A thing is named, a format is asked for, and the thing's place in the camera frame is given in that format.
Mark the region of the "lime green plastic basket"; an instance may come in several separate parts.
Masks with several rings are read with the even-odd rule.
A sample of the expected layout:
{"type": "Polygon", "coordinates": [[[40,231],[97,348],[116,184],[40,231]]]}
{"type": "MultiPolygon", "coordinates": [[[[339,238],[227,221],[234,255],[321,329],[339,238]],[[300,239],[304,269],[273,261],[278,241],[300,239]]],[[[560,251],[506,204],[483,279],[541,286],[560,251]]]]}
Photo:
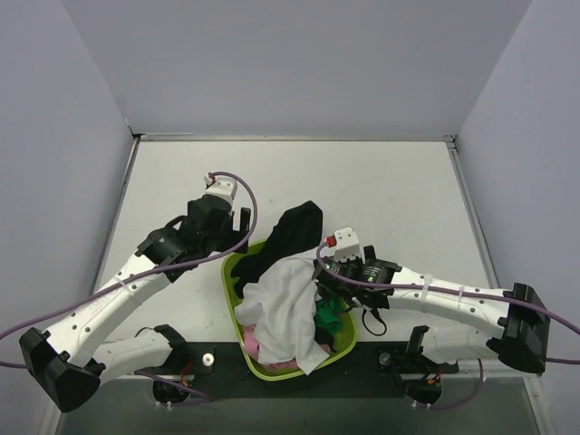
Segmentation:
{"type": "Polygon", "coordinates": [[[245,255],[226,257],[222,269],[228,310],[249,370],[260,380],[280,382],[308,375],[345,357],[357,344],[352,313],[334,316],[340,324],[330,344],[315,340],[316,285],[314,252],[284,259],[244,297],[235,286],[234,269],[246,257],[259,254],[264,242],[251,245],[245,255]]]}

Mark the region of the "white t shirt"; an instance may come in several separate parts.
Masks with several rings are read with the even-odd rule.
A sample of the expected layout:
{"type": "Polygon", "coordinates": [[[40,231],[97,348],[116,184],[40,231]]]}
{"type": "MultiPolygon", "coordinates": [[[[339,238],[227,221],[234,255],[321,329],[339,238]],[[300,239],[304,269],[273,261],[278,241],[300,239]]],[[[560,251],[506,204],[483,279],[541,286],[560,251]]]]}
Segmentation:
{"type": "Polygon", "coordinates": [[[308,375],[329,357],[315,340],[314,257],[311,249],[278,260],[256,284],[244,287],[234,308],[244,351],[270,372],[292,368],[308,375]]]}

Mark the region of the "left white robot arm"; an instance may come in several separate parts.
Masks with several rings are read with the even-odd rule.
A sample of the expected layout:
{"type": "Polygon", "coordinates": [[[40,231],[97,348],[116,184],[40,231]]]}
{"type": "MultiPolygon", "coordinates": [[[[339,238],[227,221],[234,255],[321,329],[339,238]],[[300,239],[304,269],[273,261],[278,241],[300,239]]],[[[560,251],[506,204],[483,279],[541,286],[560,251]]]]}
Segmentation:
{"type": "Polygon", "coordinates": [[[151,231],[116,275],[92,300],[45,330],[30,328],[19,344],[28,372],[62,412],[87,402],[101,385],[142,369],[177,372],[191,354],[186,339],[163,324],[128,340],[107,337],[137,308],[202,264],[212,253],[245,253],[251,208],[240,226],[230,200],[205,194],[186,214],[151,231]]]}

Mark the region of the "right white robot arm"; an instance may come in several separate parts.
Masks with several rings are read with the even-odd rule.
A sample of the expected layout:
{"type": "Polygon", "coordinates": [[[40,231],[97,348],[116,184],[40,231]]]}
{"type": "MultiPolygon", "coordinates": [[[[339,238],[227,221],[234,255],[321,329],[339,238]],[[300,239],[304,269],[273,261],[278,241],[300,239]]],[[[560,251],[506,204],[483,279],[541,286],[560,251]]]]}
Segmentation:
{"type": "Polygon", "coordinates": [[[323,295],[340,297],[348,309],[360,308],[377,322],[385,310],[450,321],[450,327],[420,324],[412,329],[407,352],[430,363],[497,359],[520,372],[546,369],[550,320],[530,285],[515,283],[505,290],[446,282],[378,259],[372,246],[363,256],[343,261],[317,255],[313,279],[323,295]]]}

